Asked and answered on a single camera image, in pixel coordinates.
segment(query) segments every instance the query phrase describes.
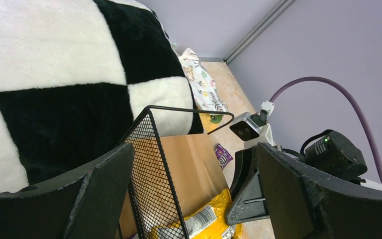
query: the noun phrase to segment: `black cable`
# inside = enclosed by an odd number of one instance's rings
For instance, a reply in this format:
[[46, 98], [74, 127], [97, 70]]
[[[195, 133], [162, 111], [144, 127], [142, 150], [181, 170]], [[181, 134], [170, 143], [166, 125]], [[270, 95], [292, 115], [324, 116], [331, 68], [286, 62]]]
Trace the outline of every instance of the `black cable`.
[[311, 142], [313, 142], [314, 140], [318, 139], [318, 138], [321, 138], [325, 135], [327, 135], [328, 133], [332, 132], [333, 130], [331, 129], [326, 129], [325, 131], [323, 131], [322, 133], [319, 133], [319, 134], [316, 134], [314, 135], [313, 137], [307, 139], [301, 146], [301, 150], [299, 151], [300, 154], [302, 154], [303, 156], [305, 156], [305, 153], [304, 153], [304, 150], [305, 150], [305, 147], [307, 147], [307, 145]]
[[167, 106], [147, 106], [146, 108], [148, 109], [156, 109], [156, 110], [167, 110], [167, 111], [179, 111], [179, 112], [191, 112], [191, 113], [206, 113], [206, 114], [212, 114], [212, 115], [227, 115], [227, 116], [231, 116], [232, 118], [224, 123], [223, 125], [215, 128], [214, 130], [208, 132], [207, 134], [211, 134], [211, 133], [214, 133], [216, 131], [218, 131], [219, 129], [227, 126], [228, 124], [230, 124], [234, 119], [235, 119], [235, 116], [230, 113], [230, 112], [220, 112], [220, 111], [203, 111], [203, 110], [194, 110], [194, 109], [184, 109], [184, 108], [175, 108], [175, 107], [167, 107]]
[[296, 152], [295, 150], [288, 149], [288, 148], [282, 148], [282, 152], [293, 155], [293, 156], [297, 157], [300, 162], [305, 163], [305, 157], [302, 154]]

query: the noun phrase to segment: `white cable clip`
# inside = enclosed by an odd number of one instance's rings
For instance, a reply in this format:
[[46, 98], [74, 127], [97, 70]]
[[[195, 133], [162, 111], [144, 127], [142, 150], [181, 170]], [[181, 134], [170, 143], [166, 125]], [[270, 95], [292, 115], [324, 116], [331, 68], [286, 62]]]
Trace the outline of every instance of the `white cable clip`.
[[275, 104], [270, 101], [263, 101], [261, 103], [260, 111], [266, 111], [268, 117], [272, 114], [274, 109], [275, 109]]

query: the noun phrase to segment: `patterned cloth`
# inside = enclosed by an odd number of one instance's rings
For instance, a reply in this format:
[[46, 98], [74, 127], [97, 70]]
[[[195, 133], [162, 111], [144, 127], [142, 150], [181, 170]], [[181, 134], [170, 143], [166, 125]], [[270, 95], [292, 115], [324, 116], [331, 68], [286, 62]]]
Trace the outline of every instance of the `patterned cloth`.
[[[179, 60], [191, 84], [197, 107], [206, 111], [228, 112], [227, 105], [217, 95], [215, 80], [205, 70], [198, 56], [188, 48]], [[200, 114], [200, 117], [206, 131], [212, 131], [222, 121], [222, 115]]]
[[[160, 22], [133, 0], [0, 0], [0, 192], [115, 148], [147, 105], [195, 108]], [[154, 111], [161, 136], [198, 114]]]

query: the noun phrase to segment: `lavender wall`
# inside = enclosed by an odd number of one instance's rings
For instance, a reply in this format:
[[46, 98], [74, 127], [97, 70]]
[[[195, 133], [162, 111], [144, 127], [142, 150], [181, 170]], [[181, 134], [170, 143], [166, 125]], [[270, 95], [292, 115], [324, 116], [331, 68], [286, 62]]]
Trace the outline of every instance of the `lavender wall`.
[[[285, 83], [322, 76], [343, 85], [369, 120], [382, 155], [382, 1], [297, 0], [230, 65], [254, 107]], [[299, 150], [331, 128], [364, 154], [365, 177], [378, 181], [365, 134], [349, 103], [321, 83], [302, 83], [277, 99], [275, 140]]]
[[224, 58], [279, 0], [138, 0], [156, 12], [178, 52]]

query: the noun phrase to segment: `white label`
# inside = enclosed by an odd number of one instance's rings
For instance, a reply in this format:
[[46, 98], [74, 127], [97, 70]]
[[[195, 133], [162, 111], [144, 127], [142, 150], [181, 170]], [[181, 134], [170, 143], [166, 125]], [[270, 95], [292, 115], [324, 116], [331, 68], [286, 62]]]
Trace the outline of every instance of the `white label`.
[[222, 233], [222, 239], [232, 239], [233, 234], [235, 233], [235, 226], [228, 227], [223, 233]]
[[[196, 213], [193, 217], [185, 220], [185, 226], [190, 238], [195, 237], [204, 229], [208, 228], [217, 217], [211, 206], [206, 206], [200, 212]], [[158, 229], [158, 236], [160, 239], [171, 239], [175, 235], [181, 235], [182, 228], [164, 227]]]
[[207, 206], [200, 212], [196, 213], [194, 218], [201, 224], [201, 227], [204, 230], [216, 221], [216, 214], [211, 206]]

